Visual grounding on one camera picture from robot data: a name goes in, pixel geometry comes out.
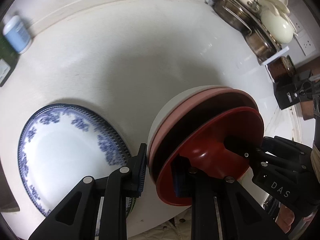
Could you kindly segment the right hand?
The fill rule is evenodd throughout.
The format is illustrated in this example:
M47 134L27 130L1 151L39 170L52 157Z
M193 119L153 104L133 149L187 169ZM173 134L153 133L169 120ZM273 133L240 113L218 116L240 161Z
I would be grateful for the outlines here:
M276 223L281 228L281 230L284 231L284 233L288 233L290 231L291 225L294 220L294 213L288 207L281 204Z

